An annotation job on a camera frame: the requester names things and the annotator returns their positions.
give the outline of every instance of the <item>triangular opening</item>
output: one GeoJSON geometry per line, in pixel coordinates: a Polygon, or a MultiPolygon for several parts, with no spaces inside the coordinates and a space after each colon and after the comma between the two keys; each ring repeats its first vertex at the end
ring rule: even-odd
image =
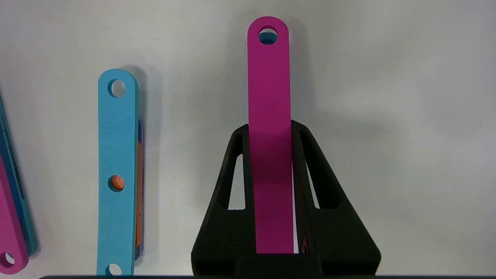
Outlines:
{"type": "Polygon", "coordinates": [[[296,227],[295,181],[293,179],[292,179],[292,188],[293,188],[293,253],[298,254],[300,252],[300,249],[298,246],[298,230],[296,227]]]}
{"type": "Polygon", "coordinates": [[[307,174],[309,176],[309,183],[310,183],[311,197],[313,199],[313,205],[315,206],[315,208],[320,209],[320,205],[318,204],[317,194],[315,193],[315,186],[313,185],[313,181],[311,179],[309,167],[306,163],[305,163],[305,166],[307,166],[307,174]]]}
{"type": "Polygon", "coordinates": [[[245,180],[243,176],[243,154],[236,159],[234,167],[233,185],[229,198],[228,210],[245,209],[245,180]]]}

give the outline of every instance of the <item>round hole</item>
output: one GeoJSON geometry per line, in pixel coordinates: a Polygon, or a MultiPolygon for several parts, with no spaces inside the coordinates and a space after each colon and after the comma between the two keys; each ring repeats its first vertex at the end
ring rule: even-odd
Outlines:
{"type": "Polygon", "coordinates": [[[121,276],[123,274],[123,271],[118,265],[110,264],[105,270],[105,274],[107,276],[121,276]]]}
{"type": "Polygon", "coordinates": [[[120,192],[124,190],[125,182],[124,178],[119,175],[113,175],[109,178],[109,188],[114,192],[120,192]]]}
{"type": "Polygon", "coordinates": [[[125,93],[125,85],[124,82],[120,79],[116,79],[112,81],[112,84],[109,88],[109,93],[114,98],[121,98],[125,93]]]}
{"type": "Polygon", "coordinates": [[[264,28],[259,32],[258,39],[264,45],[272,45],[277,41],[277,32],[272,28],[264,28]]]}
{"type": "Polygon", "coordinates": [[[0,265],[4,268],[11,268],[15,264],[14,257],[9,253],[1,253],[0,254],[0,265]]]}

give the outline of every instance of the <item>white surface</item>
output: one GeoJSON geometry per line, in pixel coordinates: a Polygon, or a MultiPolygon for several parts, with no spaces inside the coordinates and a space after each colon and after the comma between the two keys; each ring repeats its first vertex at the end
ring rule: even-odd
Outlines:
{"type": "Polygon", "coordinates": [[[95,273],[97,79],[120,67],[146,96],[135,273],[191,274],[263,15],[290,29],[293,119],[380,248],[378,274],[496,275],[495,1],[2,0],[0,89],[40,251],[0,278],[95,273]]]}

